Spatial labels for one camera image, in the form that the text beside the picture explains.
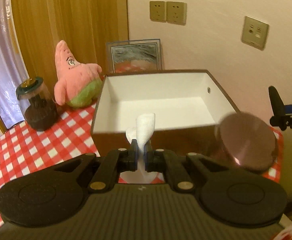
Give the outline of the white cloth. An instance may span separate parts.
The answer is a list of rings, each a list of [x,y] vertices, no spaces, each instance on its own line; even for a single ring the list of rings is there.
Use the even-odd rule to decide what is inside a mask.
[[[164,182],[163,174],[145,170],[145,145],[150,141],[155,130],[155,113],[144,113],[136,118],[136,126],[126,130],[126,139],[132,143],[134,139],[138,146],[137,170],[121,173],[120,178],[129,184],[156,184]]]

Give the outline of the dark brown cylindrical canister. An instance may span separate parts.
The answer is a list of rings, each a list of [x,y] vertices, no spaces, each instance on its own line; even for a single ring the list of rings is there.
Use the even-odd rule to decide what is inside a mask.
[[[227,115],[215,129],[215,138],[211,158],[255,173],[268,170],[279,155],[270,126],[249,113]]]

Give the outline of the brown open storage box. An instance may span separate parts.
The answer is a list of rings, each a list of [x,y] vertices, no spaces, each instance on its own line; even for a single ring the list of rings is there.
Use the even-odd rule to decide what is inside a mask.
[[[103,81],[91,137],[101,156],[128,148],[126,130],[141,114],[154,113],[153,148],[184,155],[212,144],[217,124],[238,111],[208,70],[110,74]]]

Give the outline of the black glass jar grinder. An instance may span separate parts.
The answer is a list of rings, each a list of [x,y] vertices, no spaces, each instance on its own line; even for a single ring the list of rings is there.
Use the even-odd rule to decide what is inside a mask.
[[[25,80],[16,88],[16,96],[26,122],[36,131],[45,131],[58,119],[56,104],[42,77]]]

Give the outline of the pink starfish plush toy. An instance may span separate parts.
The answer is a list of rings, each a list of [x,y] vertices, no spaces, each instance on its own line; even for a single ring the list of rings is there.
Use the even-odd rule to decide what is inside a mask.
[[[56,103],[72,108],[84,108],[91,105],[102,88],[101,66],[95,63],[79,63],[64,40],[56,45],[55,66]]]

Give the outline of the purple sheer curtain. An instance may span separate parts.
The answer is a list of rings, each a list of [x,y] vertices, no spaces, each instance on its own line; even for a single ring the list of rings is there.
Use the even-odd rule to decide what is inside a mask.
[[[11,0],[0,0],[0,120],[6,128],[24,120],[16,88],[28,77],[13,25]]]

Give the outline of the single wall outlet plate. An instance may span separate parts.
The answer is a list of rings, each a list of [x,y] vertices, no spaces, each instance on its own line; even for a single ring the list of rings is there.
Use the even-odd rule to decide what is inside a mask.
[[[255,18],[245,16],[241,41],[259,50],[266,47],[269,24]]]

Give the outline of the framed picture against wall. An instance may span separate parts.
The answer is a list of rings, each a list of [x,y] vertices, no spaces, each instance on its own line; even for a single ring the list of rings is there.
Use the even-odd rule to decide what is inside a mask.
[[[162,70],[161,40],[127,40],[106,44],[110,73]]]

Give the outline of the double wall power socket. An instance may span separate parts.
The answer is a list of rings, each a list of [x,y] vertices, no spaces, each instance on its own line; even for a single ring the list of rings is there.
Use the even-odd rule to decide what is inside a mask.
[[[149,17],[153,22],[167,22],[185,25],[187,19],[187,3],[172,1],[150,1]]]

